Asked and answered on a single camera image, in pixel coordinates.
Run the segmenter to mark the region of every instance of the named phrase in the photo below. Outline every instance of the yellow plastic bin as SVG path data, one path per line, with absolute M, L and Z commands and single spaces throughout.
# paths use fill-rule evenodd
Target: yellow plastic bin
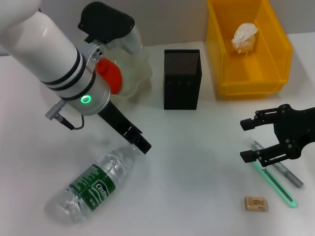
M 217 94 L 254 98 L 287 83 L 292 46 L 268 0 L 208 0 L 207 46 Z M 258 28 L 254 50 L 234 51 L 231 40 L 243 23 Z

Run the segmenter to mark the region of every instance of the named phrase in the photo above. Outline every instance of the green highlighter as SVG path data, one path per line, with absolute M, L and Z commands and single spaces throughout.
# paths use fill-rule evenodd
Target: green highlighter
M 252 165 L 264 176 L 267 182 L 275 189 L 280 197 L 287 203 L 290 208 L 296 208 L 298 203 L 296 199 L 289 193 L 284 185 L 274 176 L 268 168 L 261 168 L 257 162 L 252 162 Z

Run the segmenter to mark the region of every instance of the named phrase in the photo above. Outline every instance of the wall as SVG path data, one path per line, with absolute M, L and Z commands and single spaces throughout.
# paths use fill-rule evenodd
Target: wall
M 84 37 L 77 25 L 93 0 L 43 0 L 42 11 L 72 40 Z M 205 40 L 207 0 L 103 0 L 134 17 L 145 45 Z M 286 33 L 315 31 L 314 0 L 270 0 Z

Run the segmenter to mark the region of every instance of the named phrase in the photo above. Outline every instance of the red object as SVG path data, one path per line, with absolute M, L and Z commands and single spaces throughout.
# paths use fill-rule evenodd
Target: red object
M 106 58 L 98 61 L 95 67 L 96 71 L 109 84 L 112 94 L 119 93 L 123 86 L 123 78 L 118 66 Z

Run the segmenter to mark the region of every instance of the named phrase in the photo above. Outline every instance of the plastic water bottle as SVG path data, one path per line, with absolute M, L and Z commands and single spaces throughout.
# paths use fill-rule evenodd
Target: plastic water bottle
M 110 151 L 91 165 L 61 194 L 58 202 L 72 221 L 85 220 L 125 181 L 140 151 L 135 146 Z

